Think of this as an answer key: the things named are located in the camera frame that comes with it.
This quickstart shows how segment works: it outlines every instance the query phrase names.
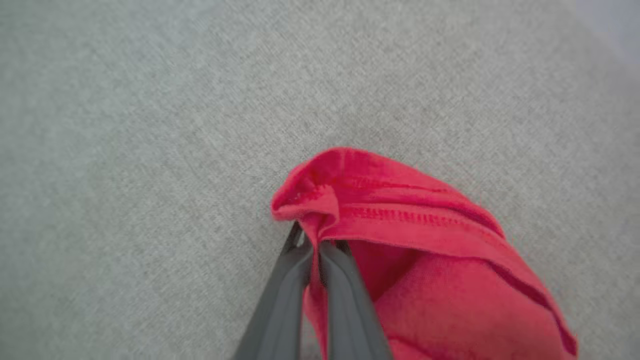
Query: crumpled red cloth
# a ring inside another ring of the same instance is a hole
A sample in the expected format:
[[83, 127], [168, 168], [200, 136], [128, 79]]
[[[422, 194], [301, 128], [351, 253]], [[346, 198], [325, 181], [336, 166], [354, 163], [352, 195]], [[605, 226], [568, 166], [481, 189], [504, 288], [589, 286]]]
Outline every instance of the crumpled red cloth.
[[[577, 358], [556, 303], [496, 219], [433, 177], [329, 149], [289, 174], [271, 210], [299, 221], [316, 250], [349, 240], [396, 360]], [[303, 307], [326, 359], [317, 251]]]

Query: fabric fold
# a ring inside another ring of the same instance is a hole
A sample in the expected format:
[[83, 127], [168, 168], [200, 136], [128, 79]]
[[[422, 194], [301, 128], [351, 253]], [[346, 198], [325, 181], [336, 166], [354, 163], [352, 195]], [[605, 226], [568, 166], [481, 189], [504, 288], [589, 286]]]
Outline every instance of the fabric fold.
[[[275, 193], [317, 250], [349, 240], [396, 359], [576, 359], [577, 342], [500, 225], [453, 187], [370, 152], [334, 148]], [[326, 359], [317, 251], [305, 313]]]

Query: gray background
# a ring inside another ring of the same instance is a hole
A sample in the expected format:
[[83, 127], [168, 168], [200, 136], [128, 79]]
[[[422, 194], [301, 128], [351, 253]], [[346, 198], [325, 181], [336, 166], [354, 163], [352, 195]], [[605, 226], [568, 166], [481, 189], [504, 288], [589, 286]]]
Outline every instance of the gray background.
[[230, 357], [289, 228], [270, 197], [334, 145], [488, 208], [581, 358], [636, 358], [640, 82], [577, 14], [2, 1], [0, 358]]

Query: red garment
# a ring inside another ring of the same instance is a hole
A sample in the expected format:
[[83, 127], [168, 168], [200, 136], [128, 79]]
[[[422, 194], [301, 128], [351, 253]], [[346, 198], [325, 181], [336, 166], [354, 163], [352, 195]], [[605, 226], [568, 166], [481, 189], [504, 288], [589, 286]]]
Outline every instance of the red garment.
[[[349, 240], [396, 360], [576, 359], [549, 292], [492, 215], [451, 186], [349, 148], [297, 166], [271, 205], [314, 248]], [[317, 251], [304, 309], [326, 359]]]

